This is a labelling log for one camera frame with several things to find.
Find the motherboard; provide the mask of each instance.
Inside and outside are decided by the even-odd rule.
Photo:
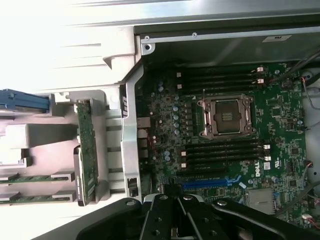
[[[166,69],[136,89],[141,189],[162,177],[205,202],[229,198],[274,215],[305,187],[302,85],[285,63]],[[306,201],[280,219],[306,227]]]

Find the silver metal frame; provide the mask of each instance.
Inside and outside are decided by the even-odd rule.
[[[124,174],[125,193],[129,197],[128,179],[137,179],[138,196],[142,202],[140,169],[138,157],[138,125],[136,113],[136,83],[144,75],[141,65],[126,82],[127,117],[122,118],[121,156]]]

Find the riser card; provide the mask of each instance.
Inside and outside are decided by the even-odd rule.
[[[78,116],[79,146],[73,150],[76,193],[79,206],[86,206],[95,198],[98,185],[96,136],[92,122],[90,100],[78,100],[74,105]]]

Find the blue pcie slot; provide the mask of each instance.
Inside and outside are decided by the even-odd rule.
[[[208,187],[226,187],[231,184],[224,178],[215,179],[215,180],[202,180],[202,181],[193,181],[193,182],[184,182],[182,184],[183,189],[201,189]]]
[[[232,186],[232,183],[239,182],[241,175],[238,175],[236,178],[221,178],[221,179],[213,179],[213,180],[199,180],[199,181],[191,181],[182,183],[183,189],[201,189],[208,187],[227,187]]]

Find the cpu socket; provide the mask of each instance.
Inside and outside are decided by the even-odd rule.
[[[206,97],[198,101],[204,114],[204,131],[199,135],[207,139],[225,139],[255,133],[250,110],[253,101],[253,97],[244,94]]]

